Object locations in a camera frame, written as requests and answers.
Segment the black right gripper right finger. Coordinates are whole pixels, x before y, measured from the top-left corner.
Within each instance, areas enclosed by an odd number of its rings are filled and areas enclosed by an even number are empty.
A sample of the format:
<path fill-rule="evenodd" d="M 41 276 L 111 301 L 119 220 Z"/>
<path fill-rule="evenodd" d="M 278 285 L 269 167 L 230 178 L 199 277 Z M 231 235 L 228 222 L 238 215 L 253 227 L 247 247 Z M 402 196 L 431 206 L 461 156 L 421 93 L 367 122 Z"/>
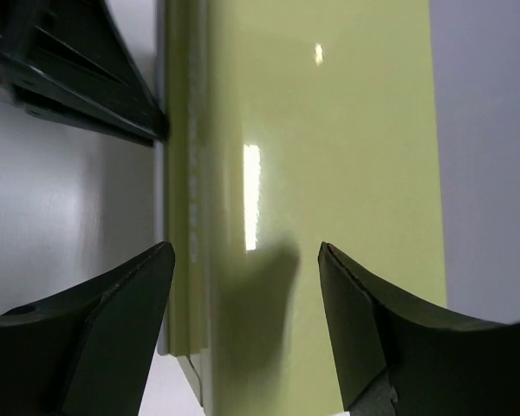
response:
<path fill-rule="evenodd" d="M 351 415 L 520 415 L 520 322 L 423 300 L 332 244 L 318 254 L 344 409 Z"/>

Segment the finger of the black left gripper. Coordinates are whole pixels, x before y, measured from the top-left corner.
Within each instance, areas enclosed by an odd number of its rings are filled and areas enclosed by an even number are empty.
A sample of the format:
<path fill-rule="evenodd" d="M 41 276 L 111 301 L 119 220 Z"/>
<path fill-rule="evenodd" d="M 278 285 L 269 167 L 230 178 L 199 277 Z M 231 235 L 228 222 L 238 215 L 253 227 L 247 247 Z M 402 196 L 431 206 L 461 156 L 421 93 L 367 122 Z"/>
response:
<path fill-rule="evenodd" d="M 104 1 L 0 1 L 0 99 L 142 146 L 168 133 Z"/>

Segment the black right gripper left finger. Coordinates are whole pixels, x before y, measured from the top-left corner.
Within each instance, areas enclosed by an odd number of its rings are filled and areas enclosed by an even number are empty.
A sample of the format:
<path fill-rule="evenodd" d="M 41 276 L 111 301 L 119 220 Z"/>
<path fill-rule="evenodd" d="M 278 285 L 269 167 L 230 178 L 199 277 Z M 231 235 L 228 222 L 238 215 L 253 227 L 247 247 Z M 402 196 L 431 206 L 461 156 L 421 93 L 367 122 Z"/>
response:
<path fill-rule="evenodd" d="M 0 315 L 0 415 L 136 415 L 168 301 L 162 242 Z"/>

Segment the green metal drawer box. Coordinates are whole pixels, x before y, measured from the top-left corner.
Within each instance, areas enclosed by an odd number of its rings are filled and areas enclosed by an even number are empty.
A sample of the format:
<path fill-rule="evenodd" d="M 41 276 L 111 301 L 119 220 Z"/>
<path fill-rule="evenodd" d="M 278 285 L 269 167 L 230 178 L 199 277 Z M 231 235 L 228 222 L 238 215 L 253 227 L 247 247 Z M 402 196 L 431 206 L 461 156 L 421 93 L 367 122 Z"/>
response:
<path fill-rule="evenodd" d="M 208 415 L 330 415 L 329 242 L 446 303 L 426 1 L 162 1 L 176 269 L 160 349 Z"/>

